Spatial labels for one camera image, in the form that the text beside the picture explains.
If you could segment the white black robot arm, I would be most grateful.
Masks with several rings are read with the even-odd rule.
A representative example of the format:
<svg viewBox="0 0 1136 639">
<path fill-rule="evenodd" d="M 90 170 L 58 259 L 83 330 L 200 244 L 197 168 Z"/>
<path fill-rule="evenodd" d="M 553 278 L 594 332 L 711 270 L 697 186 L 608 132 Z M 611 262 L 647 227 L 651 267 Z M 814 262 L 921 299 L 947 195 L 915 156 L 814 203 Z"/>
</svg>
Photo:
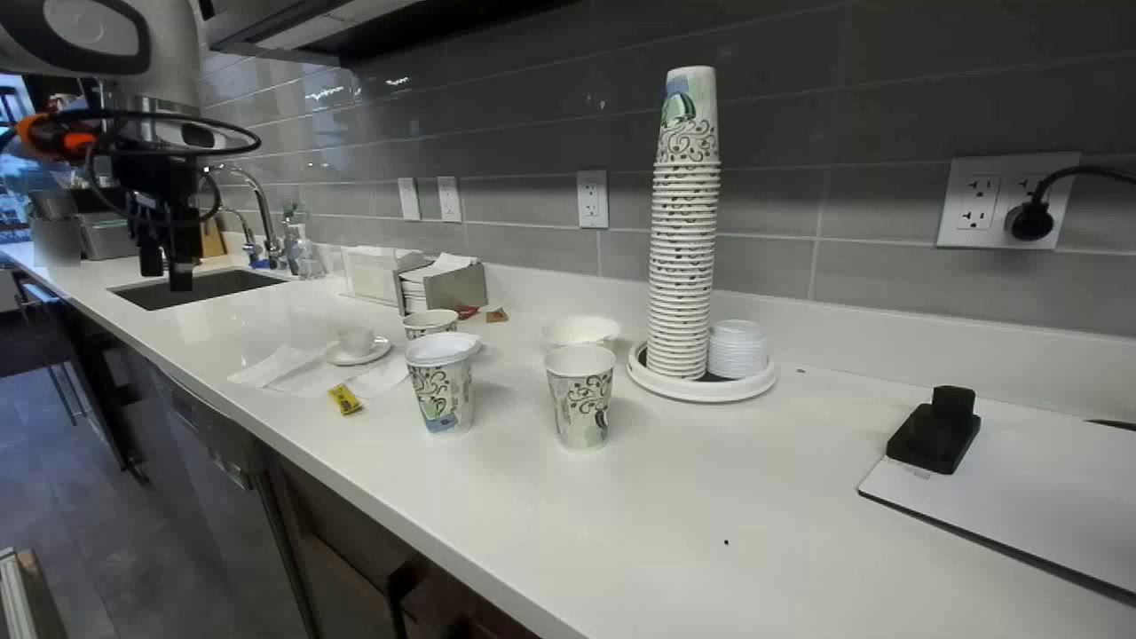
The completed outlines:
<svg viewBox="0 0 1136 639">
<path fill-rule="evenodd" d="M 17 73 L 100 80 L 91 105 L 23 118 L 12 132 L 37 160 L 75 162 L 121 193 L 137 270 L 191 287 L 201 210 L 217 193 L 205 160 L 243 156 L 259 139 L 200 109 L 205 48 L 200 0 L 0 0 L 0 59 Z"/>
</svg>

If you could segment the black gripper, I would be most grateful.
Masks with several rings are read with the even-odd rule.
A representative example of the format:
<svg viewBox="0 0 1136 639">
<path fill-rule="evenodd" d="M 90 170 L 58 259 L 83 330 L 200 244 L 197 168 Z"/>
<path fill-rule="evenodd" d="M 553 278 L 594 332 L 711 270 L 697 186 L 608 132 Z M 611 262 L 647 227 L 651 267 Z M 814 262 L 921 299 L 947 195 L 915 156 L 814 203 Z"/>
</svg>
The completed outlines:
<svg viewBox="0 0 1136 639">
<path fill-rule="evenodd" d="M 191 207 L 200 170 L 168 156 L 117 156 L 115 175 L 129 197 L 137 272 L 162 278 L 172 290 L 191 290 L 200 259 L 200 210 Z"/>
</svg>

